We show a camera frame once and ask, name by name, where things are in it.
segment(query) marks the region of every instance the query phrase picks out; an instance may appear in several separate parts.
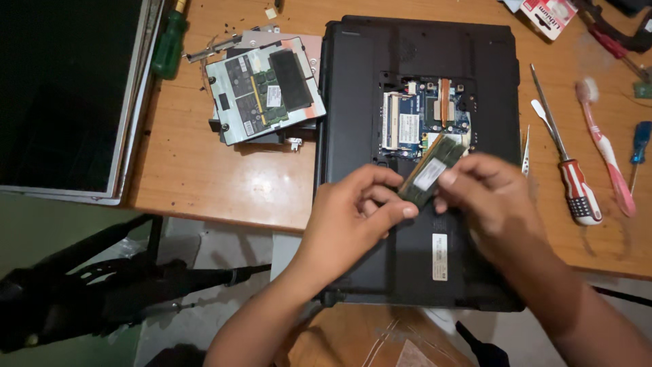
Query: blue screwdriver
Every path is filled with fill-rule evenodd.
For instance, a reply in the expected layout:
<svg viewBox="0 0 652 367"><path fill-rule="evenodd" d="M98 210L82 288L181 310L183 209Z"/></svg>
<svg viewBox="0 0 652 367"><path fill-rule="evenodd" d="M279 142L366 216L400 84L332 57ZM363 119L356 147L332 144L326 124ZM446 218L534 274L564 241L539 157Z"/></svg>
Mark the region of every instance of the blue screwdriver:
<svg viewBox="0 0 652 367"><path fill-rule="evenodd" d="M650 131L652 131L652 121L643 121L638 123L634 132L634 154L632 154L632 159L629 160L634 165L629 184L629 192L632 195L634 194L638 165L645 162L645 147L647 146L647 142L650 141Z"/></svg>

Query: black laptop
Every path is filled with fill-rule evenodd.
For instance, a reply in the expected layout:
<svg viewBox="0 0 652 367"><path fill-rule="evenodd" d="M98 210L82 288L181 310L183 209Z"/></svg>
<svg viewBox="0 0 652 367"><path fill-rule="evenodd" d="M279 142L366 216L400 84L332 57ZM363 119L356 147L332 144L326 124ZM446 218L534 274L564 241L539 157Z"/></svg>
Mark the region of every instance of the black laptop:
<svg viewBox="0 0 652 367"><path fill-rule="evenodd" d="M327 24L315 188L373 163L407 177L440 134L520 164L514 36L498 25L345 16ZM460 212L429 203L397 226L322 302L521 311Z"/></svg>

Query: screwdriver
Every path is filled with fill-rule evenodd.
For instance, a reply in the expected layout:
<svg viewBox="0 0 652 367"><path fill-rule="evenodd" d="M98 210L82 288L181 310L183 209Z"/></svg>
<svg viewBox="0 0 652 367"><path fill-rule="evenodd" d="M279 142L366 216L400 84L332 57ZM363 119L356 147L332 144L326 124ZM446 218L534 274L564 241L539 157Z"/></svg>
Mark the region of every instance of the screwdriver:
<svg viewBox="0 0 652 367"><path fill-rule="evenodd" d="M166 80L174 79L181 60L181 39L188 27L183 18L186 0L178 0L177 6L168 15L168 26L156 44L152 59L152 71Z"/></svg>
<svg viewBox="0 0 652 367"><path fill-rule="evenodd" d="M609 51L609 53L612 54L617 60L622 59L625 64L627 64L627 66L632 69L634 74L643 80L643 83L650 84L650 75L645 69L640 68L629 57L627 57L626 48L624 48L622 45L620 45L620 43L608 35L600 32L595 24L589 25L589 33L591 33L593 38L595 38L595 40L598 41L598 43L601 44L605 50Z"/></svg>
<svg viewBox="0 0 652 367"><path fill-rule="evenodd" d="M638 123L634 131L634 154L630 163L634 165L632 171L632 178L629 184L629 192L634 194L634 185L636 184L636 174L638 173L638 165L645 162L645 147L647 142L650 141L650 131L652 131L652 121L643 121Z"/></svg>
<svg viewBox="0 0 652 367"><path fill-rule="evenodd" d="M593 190L591 190L591 188L586 184L584 174L582 174L582 171L580 170L580 165L577 162L577 159L571 159L566 152L566 148L564 148L564 144L561 142L561 137L559 136L555 120L552 118L552 114L550 113L548 101L546 101L546 97L543 95L543 90L539 84L537 73L534 71L534 65L530 64L530 69L544 111L541 110L541 106L537 100L532 101L532 106L537 111L539 117L546 122L552 140L555 142L557 150L559 150L561 162L558 167L561 171L564 186L566 187L566 202L568 203L570 214L575 222L581 225L600 224L602 222L602 213L598 207L598 202L595 199Z"/></svg>

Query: wooden table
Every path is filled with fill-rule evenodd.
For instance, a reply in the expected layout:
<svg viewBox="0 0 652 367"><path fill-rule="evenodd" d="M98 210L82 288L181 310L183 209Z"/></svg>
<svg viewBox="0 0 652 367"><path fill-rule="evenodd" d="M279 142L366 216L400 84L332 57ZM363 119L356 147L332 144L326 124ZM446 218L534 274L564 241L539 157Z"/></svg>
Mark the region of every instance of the wooden table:
<svg viewBox="0 0 652 367"><path fill-rule="evenodd" d="M185 49L195 52L215 35L228 37L267 24L265 8L272 3L193 0ZM606 19L633 34L641 16L631 20L610 5L602 5ZM648 235L652 223L647 221L652 218L652 163L639 170L634 197L638 214L627 219L615 205L607 170L585 126L573 84L587 74L597 81L600 101L593 113L611 140L626 178L631 170L634 126L650 120L652 101L633 99L635 75L604 51L578 18L552 44L494 0L286 0L283 14L274 22L284 33L323 35L328 21L346 14L509 25L520 60L521 124L523 129L531 126L531 176L552 246L579 268L652 278L652 240ZM631 58L652 64L649 53L645 57L632 54ZM569 215L557 170L557 151L530 106L530 100L538 98L530 63L537 67L569 154L581 162L598 197L605 216L602 225L579 227ZM129 206L177 217L303 230L312 203L314 142L305 142L297 153L266 152L272 147L258 145L227 147L209 128L213 101L201 87L200 64L189 65L182 60L178 77L164 81L155 92Z"/></svg>

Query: pink toothbrush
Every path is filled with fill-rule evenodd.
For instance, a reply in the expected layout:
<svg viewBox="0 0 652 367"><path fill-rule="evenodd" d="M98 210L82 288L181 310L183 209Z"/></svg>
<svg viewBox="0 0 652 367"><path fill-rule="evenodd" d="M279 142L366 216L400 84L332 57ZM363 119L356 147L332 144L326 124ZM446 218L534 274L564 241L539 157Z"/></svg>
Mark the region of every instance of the pink toothbrush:
<svg viewBox="0 0 652 367"><path fill-rule="evenodd" d="M595 122L593 122L593 116L591 115L591 103L598 101L598 87L595 80L593 80L593 78L584 78L581 82L576 82L575 94L584 109L586 125L589 127L589 133L591 133L591 137L593 137L593 142L600 151L600 154L602 154L604 162L607 164L618 207L625 215L633 217L634 214L636 214L636 205L634 199L632 199L632 194L627 188L627 182L618 169L618 164L615 161L614 149L611 147L609 139L602 135L600 129L595 125Z"/></svg>

